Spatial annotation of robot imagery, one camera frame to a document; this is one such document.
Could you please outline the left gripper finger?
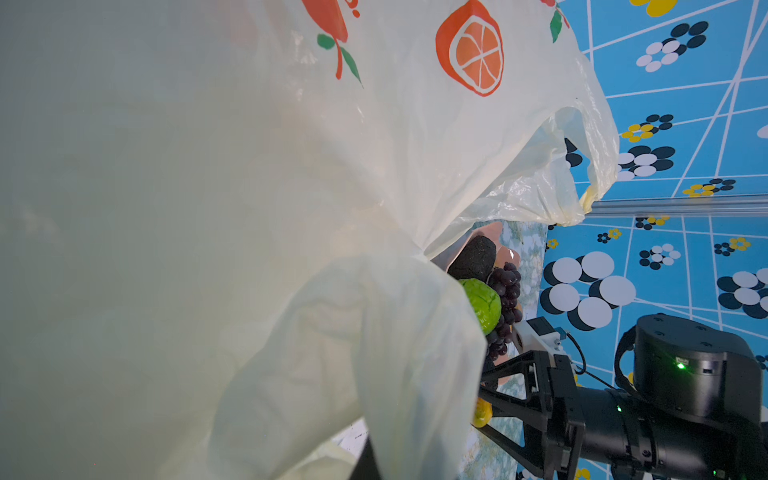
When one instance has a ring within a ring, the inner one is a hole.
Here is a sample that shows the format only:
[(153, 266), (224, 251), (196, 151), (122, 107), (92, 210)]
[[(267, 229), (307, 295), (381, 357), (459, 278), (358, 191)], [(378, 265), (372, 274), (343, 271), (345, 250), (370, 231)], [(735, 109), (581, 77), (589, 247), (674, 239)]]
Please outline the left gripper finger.
[(367, 439), (349, 480), (382, 480), (370, 439)]

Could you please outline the cream printed plastic bag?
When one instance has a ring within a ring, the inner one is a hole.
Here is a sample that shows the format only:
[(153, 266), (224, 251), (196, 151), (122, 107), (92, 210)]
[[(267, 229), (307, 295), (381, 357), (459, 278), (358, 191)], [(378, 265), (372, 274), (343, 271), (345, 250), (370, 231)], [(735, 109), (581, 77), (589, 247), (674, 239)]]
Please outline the cream printed plastic bag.
[(453, 479), (486, 341), (433, 258), (580, 223), (619, 135), (541, 1), (5, 1), (1, 475)]

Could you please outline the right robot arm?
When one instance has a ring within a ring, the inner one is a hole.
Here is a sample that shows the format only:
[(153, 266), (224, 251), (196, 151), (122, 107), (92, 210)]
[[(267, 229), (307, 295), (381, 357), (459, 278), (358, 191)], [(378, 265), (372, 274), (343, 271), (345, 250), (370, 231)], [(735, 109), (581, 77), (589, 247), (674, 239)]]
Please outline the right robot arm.
[(482, 433), (541, 479), (572, 479), (582, 460), (604, 463), (616, 479), (763, 479), (767, 424), (763, 373), (739, 336), (663, 314), (626, 331), (631, 376), (612, 388), (580, 387), (570, 358), (542, 341), (543, 318), (518, 327), (519, 354), (481, 376), (479, 396), (496, 418), (522, 422), (515, 441)]

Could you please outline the yellow red mango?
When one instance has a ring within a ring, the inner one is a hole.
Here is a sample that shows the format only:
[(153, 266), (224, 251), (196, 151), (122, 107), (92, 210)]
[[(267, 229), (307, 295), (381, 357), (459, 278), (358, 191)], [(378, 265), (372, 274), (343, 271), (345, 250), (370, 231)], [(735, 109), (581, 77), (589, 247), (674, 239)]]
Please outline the yellow red mango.
[(476, 429), (481, 429), (489, 424), (490, 420), (493, 418), (493, 407), (492, 405), (482, 398), (478, 398), (473, 414), (473, 418), (471, 421), (471, 424)]

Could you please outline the green lime fruit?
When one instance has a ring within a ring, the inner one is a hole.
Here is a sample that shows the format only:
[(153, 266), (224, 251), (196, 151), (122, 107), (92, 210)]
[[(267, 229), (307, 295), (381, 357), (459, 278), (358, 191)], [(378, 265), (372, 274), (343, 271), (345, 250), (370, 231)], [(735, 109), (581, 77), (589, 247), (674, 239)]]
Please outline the green lime fruit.
[(461, 279), (459, 283), (467, 295), (483, 334), (490, 334), (496, 329), (502, 317), (500, 296), (478, 279)]

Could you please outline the purple grape bunch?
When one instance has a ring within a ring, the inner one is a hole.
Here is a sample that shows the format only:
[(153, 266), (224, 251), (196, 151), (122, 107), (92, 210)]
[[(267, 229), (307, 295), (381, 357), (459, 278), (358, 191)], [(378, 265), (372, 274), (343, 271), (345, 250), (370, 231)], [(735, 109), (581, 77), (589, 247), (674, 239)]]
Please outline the purple grape bunch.
[(502, 267), (494, 267), (487, 279), (486, 285), (500, 300), (496, 325), (486, 335), (486, 357), (491, 362), (508, 353), (513, 340), (513, 327), (523, 319), (522, 312), (517, 308), (521, 293), (520, 280), (521, 274), (511, 262), (505, 262)]

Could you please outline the dark avocado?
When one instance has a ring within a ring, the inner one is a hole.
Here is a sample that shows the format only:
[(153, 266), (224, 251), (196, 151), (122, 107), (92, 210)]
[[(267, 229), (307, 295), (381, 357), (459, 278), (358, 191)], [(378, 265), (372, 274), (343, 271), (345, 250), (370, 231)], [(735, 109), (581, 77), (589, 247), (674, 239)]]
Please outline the dark avocado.
[(454, 279), (478, 279), (486, 282), (496, 261), (496, 244), (480, 235), (469, 240), (447, 269)]

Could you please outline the right aluminium corner post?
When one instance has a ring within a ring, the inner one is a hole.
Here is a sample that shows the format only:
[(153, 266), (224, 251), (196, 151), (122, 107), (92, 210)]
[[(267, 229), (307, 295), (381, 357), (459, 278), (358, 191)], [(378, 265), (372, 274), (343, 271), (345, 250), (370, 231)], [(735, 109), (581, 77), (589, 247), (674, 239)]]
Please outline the right aluminium corner post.
[(592, 205), (592, 210), (589, 213), (589, 216), (595, 218), (657, 215), (673, 217), (766, 217), (767, 195), (597, 201)]

